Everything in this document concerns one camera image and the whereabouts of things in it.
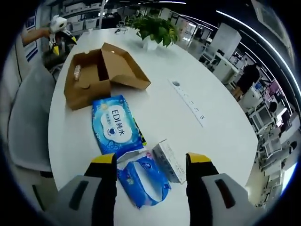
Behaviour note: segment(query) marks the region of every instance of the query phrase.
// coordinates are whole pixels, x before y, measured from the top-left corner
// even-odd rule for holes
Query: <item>plastic packaging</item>
[[[143,148],[141,136],[122,95],[93,101],[92,127],[102,154],[116,153],[118,159],[127,152]]]
[[[78,81],[80,77],[80,65],[76,65],[74,69],[74,80]]]
[[[144,157],[130,161],[124,169],[117,169],[117,176],[124,187],[127,195],[133,201],[137,208],[141,208],[143,205],[154,206],[163,201],[168,191],[171,189],[169,182],[165,175],[159,170],[152,155],[147,152],[143,153]],[[160,190],[160,200],[153,199],[145,190],[139,178],[135,168],[135,162],[139,163],[145,170],[145,174],[149,177],[151,185]]]

